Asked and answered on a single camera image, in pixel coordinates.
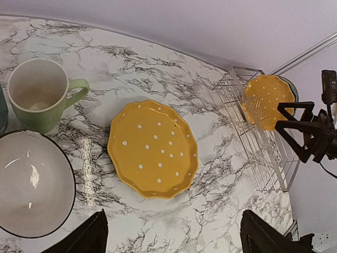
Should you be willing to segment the white saucer dark rim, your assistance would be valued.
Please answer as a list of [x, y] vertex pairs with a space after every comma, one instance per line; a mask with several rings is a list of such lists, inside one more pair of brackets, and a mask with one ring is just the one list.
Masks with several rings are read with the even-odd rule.
[[52, 234], [70, 216], [74, 171], [60, 146], [29, 130], [1, 136], [1, 229], [35, 239]]

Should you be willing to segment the blue dotted plate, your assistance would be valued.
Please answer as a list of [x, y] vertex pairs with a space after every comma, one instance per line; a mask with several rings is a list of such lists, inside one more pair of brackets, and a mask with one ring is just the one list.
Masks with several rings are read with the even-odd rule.
[[298, 94], [298, 91], [297, 91], [295, 85], [289, 79], [287, 79], [285, 77], [281, 76], [280, 78], [289, 85], [289, 87], [291, 89], [291, 92], [292, 92], [292, 94], [295, 97], [295, 101], [294, 102], [298, 102], [299, 101], [299, 94]]

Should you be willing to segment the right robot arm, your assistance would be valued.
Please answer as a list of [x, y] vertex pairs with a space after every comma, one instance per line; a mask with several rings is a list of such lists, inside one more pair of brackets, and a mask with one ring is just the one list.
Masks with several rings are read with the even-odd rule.
[[[303, 109], [300, 120], [292, 116], [287, 109]], [[336, 159], [336, 128], [326, 110], [321, 109], [318, 115], [313, 114], [313, 102], [281, 102], [277, 110], [286, 118], [278, 120], [275, 124], [276, 131], [288, 143], [299, 159], [306, 163], [310, 156], [313, 161], [320, 163], [326, 156]], [[286, 129], [298, 130], [303, 134], [304, 145], [297, 141]]]

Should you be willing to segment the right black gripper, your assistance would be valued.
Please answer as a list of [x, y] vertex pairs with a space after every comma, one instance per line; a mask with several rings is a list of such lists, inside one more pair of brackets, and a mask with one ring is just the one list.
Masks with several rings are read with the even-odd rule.
[[[281, 102], [277, 106], [277, 110], [288, 121], [277, 121], [275, 129], [303, 163], [307, 163], [311, 155], [314, 162], [321, 162], [324, 156], [333, 160], [332, 120], [324, 109], [313, 116], [313, 108], [314, 102], [311, 101]], [[297, 109], [303, 110], [299, 120], [294, 117]], [[285, 129], [302, 132], [304, 145], [299, 145]]]

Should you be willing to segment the light blue mug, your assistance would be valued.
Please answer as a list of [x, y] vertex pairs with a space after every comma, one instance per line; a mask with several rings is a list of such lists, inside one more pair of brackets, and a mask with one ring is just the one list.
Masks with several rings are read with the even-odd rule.
[[8, 123], [8, 107], [2, 87], [0, 87], [0, 134], [6, 131]]

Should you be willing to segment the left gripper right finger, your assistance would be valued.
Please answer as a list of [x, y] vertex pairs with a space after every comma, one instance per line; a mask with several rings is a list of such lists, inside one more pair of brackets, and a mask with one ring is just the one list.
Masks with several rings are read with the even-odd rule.
[[251, 210], [241, 219], [242, 251], [247, 252], [312, 252], [310, 234], [299, 242], [283, 236]]

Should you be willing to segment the light green mug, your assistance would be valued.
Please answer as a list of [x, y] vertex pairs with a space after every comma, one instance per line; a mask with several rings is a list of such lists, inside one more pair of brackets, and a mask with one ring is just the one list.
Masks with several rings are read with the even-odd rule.
[[18, 65], [7, 82], [7, 95], [16, 117], [23, 127], [39, 133], [51, 131], [64, 110], [89, 91], [87, 80], [69, 80], [59, 63], [38, 58]]

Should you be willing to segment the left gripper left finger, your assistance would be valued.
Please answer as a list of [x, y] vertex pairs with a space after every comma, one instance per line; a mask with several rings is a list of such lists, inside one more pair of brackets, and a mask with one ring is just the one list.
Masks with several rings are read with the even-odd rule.
[[44, 253], [106, 252], [107, 217], [102, 209], [91, 215], [63, 240], [44, 250]]

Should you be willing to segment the yellow dotted plate front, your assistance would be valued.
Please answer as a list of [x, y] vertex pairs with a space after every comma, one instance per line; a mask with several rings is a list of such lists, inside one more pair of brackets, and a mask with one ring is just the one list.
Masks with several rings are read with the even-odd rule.
[[119, 179], [144, 198], [174, 198], [199, 167], [188, 123], [153, 100], [128, 103], [112, 120], [107, 152]]

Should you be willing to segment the right aluminium frame post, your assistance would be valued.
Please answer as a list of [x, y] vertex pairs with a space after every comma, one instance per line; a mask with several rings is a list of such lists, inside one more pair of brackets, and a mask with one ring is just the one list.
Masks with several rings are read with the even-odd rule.
[[290, 59], [277, 69], [273, 70], [270, 74], [272, 75], [282, 75], [287, 71], [299, 66], [300, 64], [304, 63], [306, 60], [310, 59], [311, 57], [317, 55], [324, 49], [333, 46], [336, 44], [336, 32], [332, 33], [328, 37], [324, 38], [323, 40], [319, 41], [315, 45], [309, 47], [307, 50], [303, 51], [299, 55], [295, 56], [294, 58]]

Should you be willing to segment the yellow dotted plate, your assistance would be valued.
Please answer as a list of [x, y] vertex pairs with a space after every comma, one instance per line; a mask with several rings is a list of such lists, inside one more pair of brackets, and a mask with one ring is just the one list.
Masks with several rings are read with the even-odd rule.
[[248, 121], [254, 124], [258, 119], [263, 130], [274, 131], [278, 120], [285, 120], [277, 110], [281, 102], [294, 102], [295, 97], [289, 85], [277, 75], [260, 75], [250, 80], [245, 87], [245, 94], [249, 99], [252, 110], [242, 102]]
[[153, 100], [128, 103], [112, 120], [107, 152], [119, 179], [144, 198], [174, 198], [199, 167], [188, 123]]

